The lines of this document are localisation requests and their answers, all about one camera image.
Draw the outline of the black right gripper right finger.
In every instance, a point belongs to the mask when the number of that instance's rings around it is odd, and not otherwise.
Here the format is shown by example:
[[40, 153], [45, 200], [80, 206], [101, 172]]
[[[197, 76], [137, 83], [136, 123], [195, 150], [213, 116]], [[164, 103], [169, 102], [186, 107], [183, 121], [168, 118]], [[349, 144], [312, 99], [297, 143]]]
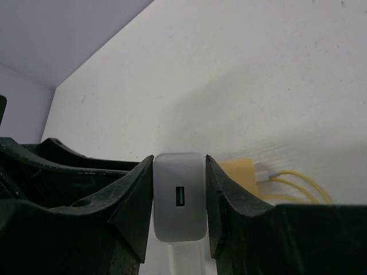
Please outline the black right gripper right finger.
[[366, 206], [270, 205], [206, 157], [210, 253], [218, 274], [365, 274]]

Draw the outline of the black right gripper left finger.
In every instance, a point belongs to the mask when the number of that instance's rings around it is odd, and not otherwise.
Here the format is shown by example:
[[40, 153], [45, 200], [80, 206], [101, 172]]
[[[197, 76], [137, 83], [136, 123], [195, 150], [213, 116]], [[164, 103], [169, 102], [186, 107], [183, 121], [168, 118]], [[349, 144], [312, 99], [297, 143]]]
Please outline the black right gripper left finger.
[[1, 201], [2, 274], [138, 274], [153, 202], [153, 157], [70, 206]]

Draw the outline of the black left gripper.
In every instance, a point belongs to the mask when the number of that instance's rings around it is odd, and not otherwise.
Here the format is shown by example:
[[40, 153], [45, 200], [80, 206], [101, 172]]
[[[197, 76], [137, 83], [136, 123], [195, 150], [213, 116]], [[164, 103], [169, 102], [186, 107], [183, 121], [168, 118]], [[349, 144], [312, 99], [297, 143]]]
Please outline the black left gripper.
[[[0, 95], [0, 125], [7, 98]], [[1, 199], [25, 199], [46, 208], [69, 206], [132, 169], [130, 162], [88, 158], [58, 139], [18, 144], [1, 138]]]

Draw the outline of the white cube socket adapter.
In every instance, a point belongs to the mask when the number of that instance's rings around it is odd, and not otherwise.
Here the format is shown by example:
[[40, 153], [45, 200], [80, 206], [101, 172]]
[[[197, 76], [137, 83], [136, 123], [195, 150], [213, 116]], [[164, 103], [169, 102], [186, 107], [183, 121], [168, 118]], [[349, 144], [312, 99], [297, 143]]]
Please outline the white cube socket adapter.
[[169, 243], [168, 256], [170, 274], [217, 274], [207, 235], [199, 241]]

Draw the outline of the small yellow charger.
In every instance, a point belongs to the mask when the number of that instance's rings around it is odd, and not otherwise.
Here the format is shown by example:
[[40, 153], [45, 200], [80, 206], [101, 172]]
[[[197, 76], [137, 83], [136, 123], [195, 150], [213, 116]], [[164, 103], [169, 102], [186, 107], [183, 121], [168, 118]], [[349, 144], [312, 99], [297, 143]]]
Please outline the small yellow charger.
[[238, 185], [258, 196], [256, 170], [251, 158], [227, 160], [219, 163], [223, 171]]

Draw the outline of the white USB charger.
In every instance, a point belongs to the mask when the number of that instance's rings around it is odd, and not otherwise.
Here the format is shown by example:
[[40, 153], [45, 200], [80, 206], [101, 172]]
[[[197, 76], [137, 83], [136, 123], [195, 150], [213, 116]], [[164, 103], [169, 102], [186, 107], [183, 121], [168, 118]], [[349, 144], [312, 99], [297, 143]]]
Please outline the white USB charger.
[[167, 243], [206, 234], [205, 160], [197, 152], [169, 152], [153, 161], [154, 231]]

